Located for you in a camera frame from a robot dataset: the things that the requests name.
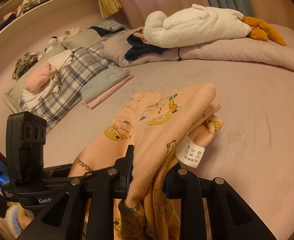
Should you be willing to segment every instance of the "folded pink cloth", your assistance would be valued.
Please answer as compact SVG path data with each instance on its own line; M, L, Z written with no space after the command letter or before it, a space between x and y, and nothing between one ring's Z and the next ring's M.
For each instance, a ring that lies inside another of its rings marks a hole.
M11 14L13 14L13 12L10 12L10 13L4 15L3 20L5 21L6 19L8 19Z
M48 61L40 64L29 76L25 88L33 93L39 93L40 88L55 74L56 68Z
M95 100L91 101L88 104L86 104L84 101L82 101L82 103L84 105L88 106L90 109L94 109L97 105L99 105L103 101L105 101L108 97L110 97L113 93L115 93L119 88L121 88L123 85L125 85L126 82L128 80L132 79L133 77L134 77L133 75L126 76L122 81L119 81L116 85L109 88L106 92L102 93Z

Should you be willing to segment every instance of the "metal screw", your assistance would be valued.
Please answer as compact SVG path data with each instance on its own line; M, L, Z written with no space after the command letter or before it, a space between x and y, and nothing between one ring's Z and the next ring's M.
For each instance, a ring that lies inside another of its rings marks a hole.
M80 183L80 179L78 179L78 178L74 178L74 179L71 180L71 184L74 185L74 186L78 185L79 183Z
M179 169L178 170L178 173L180 174L180 175L186 175L187 174L187 170L186 169Z
M224 184L224 179L223 178L220 178L220 177L217 177L216 179L215 179L215 182L217 183L217 184Z
M116 169L110 169L110 170L108 170L108 174L109 175L115 175L115 174L117 174L117 170Z

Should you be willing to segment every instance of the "clothing tag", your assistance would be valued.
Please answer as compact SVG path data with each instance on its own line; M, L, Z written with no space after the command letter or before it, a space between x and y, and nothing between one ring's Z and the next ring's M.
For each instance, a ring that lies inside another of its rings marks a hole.
M197 168L204 151L204 147L197 146L188 136L186 136L177 148L175 156L182 163Z

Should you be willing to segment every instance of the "camera lens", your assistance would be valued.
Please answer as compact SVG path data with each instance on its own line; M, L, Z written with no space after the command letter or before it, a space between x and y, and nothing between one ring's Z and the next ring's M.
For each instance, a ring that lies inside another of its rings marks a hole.
M34 138L36 141L38 141L39 135L40 135L39 127L36 126L36 128L34 129Z
M26 129L26 137L28 140L30 140L30 138L31 138L31 126L30 125L28 125L27 129Z

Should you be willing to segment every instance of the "straw tassel decoration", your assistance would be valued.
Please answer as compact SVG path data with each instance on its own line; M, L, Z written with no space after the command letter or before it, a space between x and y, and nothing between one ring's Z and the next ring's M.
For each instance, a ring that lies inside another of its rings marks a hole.
M107 18L119 12L122 8L118 0L98 0L98 3L103 18Z

